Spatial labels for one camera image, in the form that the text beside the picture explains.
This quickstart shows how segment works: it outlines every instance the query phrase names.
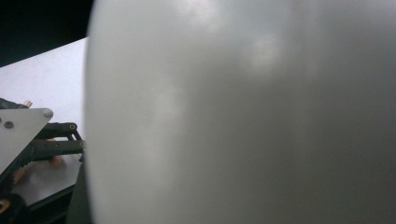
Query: screw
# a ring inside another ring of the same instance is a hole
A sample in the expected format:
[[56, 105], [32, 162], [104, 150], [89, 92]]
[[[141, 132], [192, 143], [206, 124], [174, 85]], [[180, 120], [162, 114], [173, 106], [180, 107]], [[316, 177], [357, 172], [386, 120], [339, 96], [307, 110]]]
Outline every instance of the screw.
[[50, 109], [44, 109], [44, 117], [46, 118], [52, 118], [53, 112]]
[[13, 128], [14, 123], [12, 121], [6, 121], [6, 123], [4, 123], [4, 127], [6, 127], [7, 129]]
[[33, 103], [31, 101], [25, 101], [23, 104], [26, 105], [28, 108], [30, 108], [30, 106], [32, 106]]

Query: white blurry object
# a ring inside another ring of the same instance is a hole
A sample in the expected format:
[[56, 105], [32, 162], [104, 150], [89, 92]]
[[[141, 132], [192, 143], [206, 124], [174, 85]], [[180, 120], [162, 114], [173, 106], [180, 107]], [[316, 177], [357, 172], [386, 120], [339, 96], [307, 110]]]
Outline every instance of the white blurry object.
[[393, 1], [97, 1], [95, 223], [393, 223]]
[[[75, 122], [83, 133], [83, 64], [87, 39], [50, 50], [0, 68], [0, 97], [31, 108], [47, 107], [51, 122]], [[80, 155], [62, 156], [62, 163], [32, 162], [14, 188], [28, 204], [35, 203], [76, 183]]]

